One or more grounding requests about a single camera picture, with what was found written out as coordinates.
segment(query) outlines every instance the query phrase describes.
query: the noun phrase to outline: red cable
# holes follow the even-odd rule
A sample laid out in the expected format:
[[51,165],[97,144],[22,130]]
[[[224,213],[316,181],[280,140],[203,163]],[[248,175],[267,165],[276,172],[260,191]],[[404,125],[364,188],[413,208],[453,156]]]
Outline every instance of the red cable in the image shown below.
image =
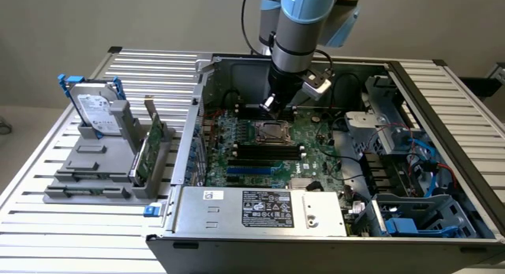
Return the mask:
[[452,183],[455,185],[455,188],[457,188],[457,179],[456,179],[455,171],[452,170],[452,168],[448,165],[443,164],[443,163],[439,163],[437,166],[440,166],[441,168],[449,170],[451,176],[452,176]]

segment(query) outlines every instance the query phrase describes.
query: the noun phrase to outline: gray floor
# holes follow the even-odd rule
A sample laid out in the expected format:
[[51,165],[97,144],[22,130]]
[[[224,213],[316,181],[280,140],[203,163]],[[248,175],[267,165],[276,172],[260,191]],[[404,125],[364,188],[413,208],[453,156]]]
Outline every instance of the gray floor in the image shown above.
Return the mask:
[[63,109],[0,106],[0,115],[12,124],[12,133],[0,135],[0,192],[61,115]]

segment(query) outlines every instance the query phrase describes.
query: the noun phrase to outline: motherboard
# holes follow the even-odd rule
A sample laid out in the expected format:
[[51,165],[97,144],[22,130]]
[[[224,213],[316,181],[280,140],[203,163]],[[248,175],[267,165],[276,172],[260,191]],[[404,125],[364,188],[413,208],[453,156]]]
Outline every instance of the motherboard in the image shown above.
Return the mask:
[[337,151],[321,115],[308,109],[285,120],[251,118],[213,115],[205,185],[305,189],[316,182],[321,191],[343,190],[340,161],[324,154]]

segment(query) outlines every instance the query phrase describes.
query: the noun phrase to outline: white wall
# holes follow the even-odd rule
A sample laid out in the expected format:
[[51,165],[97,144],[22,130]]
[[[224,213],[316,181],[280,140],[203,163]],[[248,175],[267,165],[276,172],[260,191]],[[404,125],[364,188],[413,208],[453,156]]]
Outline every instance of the white wall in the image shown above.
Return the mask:
[[12,133],[0,135],[0,194],[23,167],[63,109],[0,106]]
[[[444,59],[463,75],[505,60],[505,0],[361,0],[343,56]],[[109,46],[247,52],[241,0],[0,0],[0,104],[64,107],[60,73],[88,75]],[[259,3],[247,28],[256,42]]]

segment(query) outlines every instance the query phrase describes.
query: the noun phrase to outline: hard drive label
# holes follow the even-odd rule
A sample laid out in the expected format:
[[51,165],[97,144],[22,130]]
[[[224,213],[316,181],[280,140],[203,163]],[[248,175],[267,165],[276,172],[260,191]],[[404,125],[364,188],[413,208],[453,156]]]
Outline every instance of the hard drive label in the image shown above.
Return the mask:
[[119,124],[111,113],[109,101],[99,95],[79,95],[77,99],[91,126],[104,135],[120,134]]
[[292,194],[243,191],[243,225],[252,228],[293,228]]

